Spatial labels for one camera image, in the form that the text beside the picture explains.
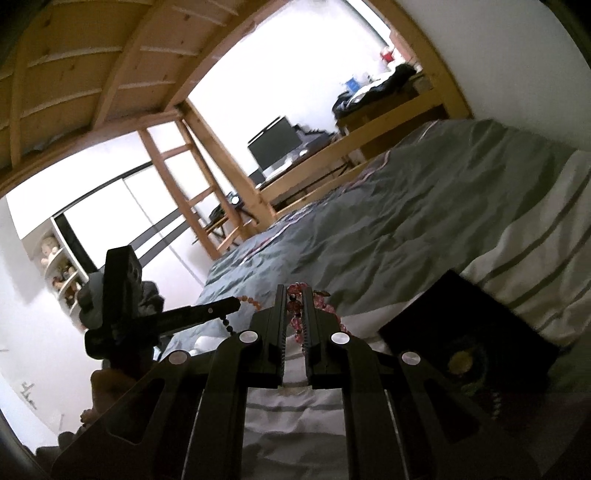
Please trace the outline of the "person's left hand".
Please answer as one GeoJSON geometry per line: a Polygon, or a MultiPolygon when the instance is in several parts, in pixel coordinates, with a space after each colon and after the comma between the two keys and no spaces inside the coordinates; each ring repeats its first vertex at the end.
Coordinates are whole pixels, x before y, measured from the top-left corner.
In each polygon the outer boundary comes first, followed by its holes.
{"type": "Polygon", "coordinates": [[[80,422],[83,425],[96,422],[138,382],[111,368],[95,370],[90,376],[92,406],[80,414],[80,422]]]}

